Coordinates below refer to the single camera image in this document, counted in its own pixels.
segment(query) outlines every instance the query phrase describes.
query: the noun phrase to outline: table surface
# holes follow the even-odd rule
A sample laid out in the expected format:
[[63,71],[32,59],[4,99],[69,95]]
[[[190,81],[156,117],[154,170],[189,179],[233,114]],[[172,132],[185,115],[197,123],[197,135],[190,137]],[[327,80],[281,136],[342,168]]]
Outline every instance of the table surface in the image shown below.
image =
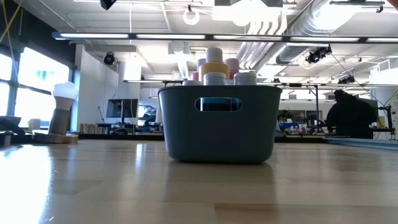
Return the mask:
[[398,152],[275,144],[259,165],[184,164],[161,141],[0,150],[0,223],[398,223]]

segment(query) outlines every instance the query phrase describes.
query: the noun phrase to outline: ceiling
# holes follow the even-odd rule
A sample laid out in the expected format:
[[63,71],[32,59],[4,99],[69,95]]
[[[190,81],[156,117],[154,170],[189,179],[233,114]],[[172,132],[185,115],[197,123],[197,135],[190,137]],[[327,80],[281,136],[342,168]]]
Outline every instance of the ceiling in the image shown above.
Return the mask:
[[[288,22],[310,0],[297,0],[297,6],[288,11]],[[223,33],[243,34],[248,27],[236,26],[231,21],[214,21],[208,15],[214,5],[212,0],[201,1],[198,24],[191,26],[183,19],[186,6],[165,6],[166,13],[158,5],[143,6],[139,4],[115,4],[105,11],[98,2],[76,2],[74,0],[29,0],[23,2],[23,7],[57,30],[64,32],[174,32],[174,33]],[[335,30],[335,35],[398,35],[398,11],[385,9],[376,14],[376,8],[363,9],[357,12],[346,24]],[[168,43],[166,41],[125,41],[102,40],[92,41],[93,45],[135,45],[151,69],[143,69],[146,74],[170,74],[176,70],[177,64],[168,58]],[[196,70],[195,60],[205,56],[208,47],[223,49],[224,58],[235,57],[241,43],[239,42],[190,42],[192,61],[188,62],[191,70]],[[369,72],[367,68],[385,59],[383,57],[398,55],[398,45],[371,44],[332,44],[333,54],[345,69],[356,67],[357,80],[365,82]],[[283,70],[282,82],[327,82],[330,77],[344,71],[333,57],[324,58],[321,62],[308,68],[305,56],[298,58],[297,66],[289,66]]]

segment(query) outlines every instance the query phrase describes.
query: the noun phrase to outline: white lamp shade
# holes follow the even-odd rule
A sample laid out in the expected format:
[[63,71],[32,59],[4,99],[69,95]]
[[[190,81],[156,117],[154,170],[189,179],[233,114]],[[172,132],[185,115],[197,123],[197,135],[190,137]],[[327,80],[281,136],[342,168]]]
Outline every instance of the white lamp shade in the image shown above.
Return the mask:
[[59,96],[75,100],[79,95],[79,90],[72,82],[58,83],[54,86],[53,96]]
[[156,119],[155,123],[163,123],[162,119],[162,110],[160,108],[156,108]]

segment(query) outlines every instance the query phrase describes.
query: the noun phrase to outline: wooden table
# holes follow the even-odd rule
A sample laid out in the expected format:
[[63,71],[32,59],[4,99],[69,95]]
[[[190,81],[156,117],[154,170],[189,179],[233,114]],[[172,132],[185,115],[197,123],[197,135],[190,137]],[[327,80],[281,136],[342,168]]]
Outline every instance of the wooden table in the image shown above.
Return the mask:
[[398,152],[275,144],[260,165],[183,164],[161,141],[0,151],[0,223],[398,223]]

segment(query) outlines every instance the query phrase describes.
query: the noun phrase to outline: gray plastic bin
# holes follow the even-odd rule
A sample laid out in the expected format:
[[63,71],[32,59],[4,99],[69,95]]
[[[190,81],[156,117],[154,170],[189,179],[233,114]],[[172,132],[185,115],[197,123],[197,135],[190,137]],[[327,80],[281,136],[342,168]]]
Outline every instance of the gray plastic bin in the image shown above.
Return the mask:
[[[260,163],[270,158],[282,90],[273,86],[171,86],[159,90],[166,150],[189,162]],[[203,97],[238,98],[240,110],[199,111]]]

